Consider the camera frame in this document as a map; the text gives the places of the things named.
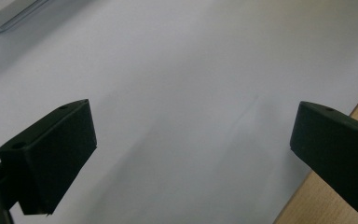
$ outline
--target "screw hole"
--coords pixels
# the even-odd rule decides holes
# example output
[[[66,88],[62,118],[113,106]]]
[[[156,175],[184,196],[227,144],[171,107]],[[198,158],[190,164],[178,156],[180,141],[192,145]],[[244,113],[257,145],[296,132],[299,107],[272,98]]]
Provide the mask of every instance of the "screw hole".
[[[19,143],[14,144],[11,148],[19,149],[19,148],[25,147],[25,145],[27,145],[27,144],[24,142],[19,142]]]

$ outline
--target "white surface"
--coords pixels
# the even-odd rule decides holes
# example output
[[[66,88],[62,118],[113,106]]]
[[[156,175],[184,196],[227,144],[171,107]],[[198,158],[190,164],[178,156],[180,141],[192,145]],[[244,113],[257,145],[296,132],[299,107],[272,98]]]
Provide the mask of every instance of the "white surface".
[[[61,0],[0,35],[0,146],[83,98],[98,149],[16,223],[271,223],[299,101],[358,102],[358,2]]]

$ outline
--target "wooden table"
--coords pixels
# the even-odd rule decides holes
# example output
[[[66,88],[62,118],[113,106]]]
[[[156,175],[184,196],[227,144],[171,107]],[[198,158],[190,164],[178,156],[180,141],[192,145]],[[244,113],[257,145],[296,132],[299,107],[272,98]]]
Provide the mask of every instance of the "wooden table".
[[[358,105],[352,111],[351,117],[358,120]],[[318,175],[310,172],[275,223],[358,224],[358,213]]]

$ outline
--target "white paper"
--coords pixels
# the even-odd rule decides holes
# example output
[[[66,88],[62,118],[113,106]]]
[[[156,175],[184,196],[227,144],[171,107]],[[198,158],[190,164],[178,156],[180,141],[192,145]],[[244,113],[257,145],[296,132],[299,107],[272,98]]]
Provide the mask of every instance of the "white paper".
[[[298,103],[358,102],[358,2],[62,0],[0,35],[0,146],[83,98],[97,150],[16,223],[271,223]]]

